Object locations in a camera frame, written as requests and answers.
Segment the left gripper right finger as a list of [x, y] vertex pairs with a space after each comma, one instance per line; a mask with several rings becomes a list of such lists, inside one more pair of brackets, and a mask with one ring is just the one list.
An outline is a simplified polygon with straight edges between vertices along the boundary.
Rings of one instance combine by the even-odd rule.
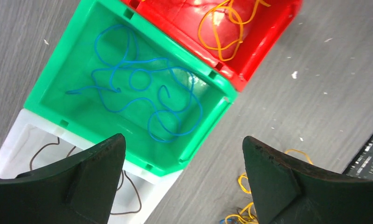
[[245, 170], [261, 224], [373, 224], [373, 180], [335, 173], [247, 136]]

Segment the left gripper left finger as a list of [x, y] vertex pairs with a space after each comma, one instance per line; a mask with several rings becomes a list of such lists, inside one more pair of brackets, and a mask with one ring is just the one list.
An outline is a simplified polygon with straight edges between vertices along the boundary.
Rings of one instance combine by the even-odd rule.
[[125, 160], [118, 133], [65, 159], [0, 178], [0, 224], [105, 224]]

